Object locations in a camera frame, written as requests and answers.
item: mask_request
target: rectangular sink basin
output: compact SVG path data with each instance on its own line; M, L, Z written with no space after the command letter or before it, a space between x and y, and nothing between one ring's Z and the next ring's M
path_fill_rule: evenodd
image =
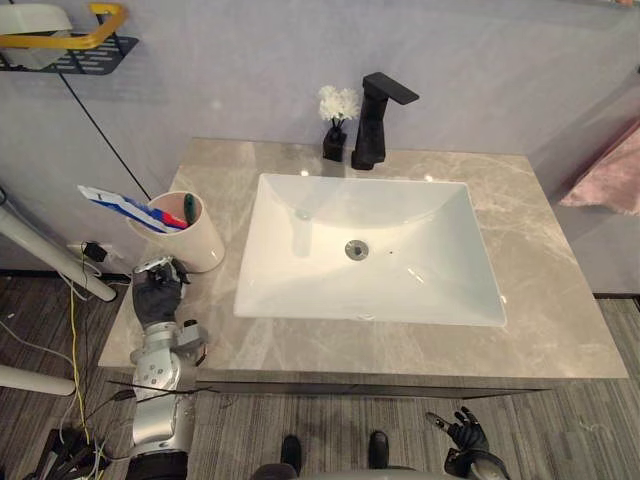
M239 317L505 324L463 183L262 174Z

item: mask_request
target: gray marble countertop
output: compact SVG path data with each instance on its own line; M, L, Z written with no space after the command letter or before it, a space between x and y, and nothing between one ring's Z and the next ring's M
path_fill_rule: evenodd
M261 173L464 182L505 301L504 327L349 320L238 318L233 302ZM578 379L627 377L609 330L527 159L517 155L387 152L369 172L321 159L318 146L193 139L171 186L207 203L227 246L223 263L192 275L180 320L211 334L200 378L358 381L456 377ZM148 247L146 256L157 253ZM100 365L130 368L141 344L127 293ZM508 381L502 385L511 385Z

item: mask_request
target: black shoe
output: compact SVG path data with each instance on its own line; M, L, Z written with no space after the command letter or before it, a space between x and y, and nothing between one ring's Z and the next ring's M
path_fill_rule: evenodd
M287 463L293 467L298 476L302 469L302 446L295 435L287 435L280 448L280 463Z
M376 430L369 437L369 468L379 470L389 466L389 438Z

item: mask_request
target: faucet handle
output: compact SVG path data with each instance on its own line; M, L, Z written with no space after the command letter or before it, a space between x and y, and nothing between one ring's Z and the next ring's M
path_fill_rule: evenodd
M420 96L409 90L404 85L400 85L393 78L387 77L382 72L372 73L362 79L364 94L376 100L386 100L391 98L400 105L415 102Z

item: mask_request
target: sink drain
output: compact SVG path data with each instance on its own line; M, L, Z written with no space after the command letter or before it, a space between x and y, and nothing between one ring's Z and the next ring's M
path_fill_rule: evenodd
M361 240L350 240L344 246L344 253L347 254L351 260L359 262L364 260L369 255L369 247Z

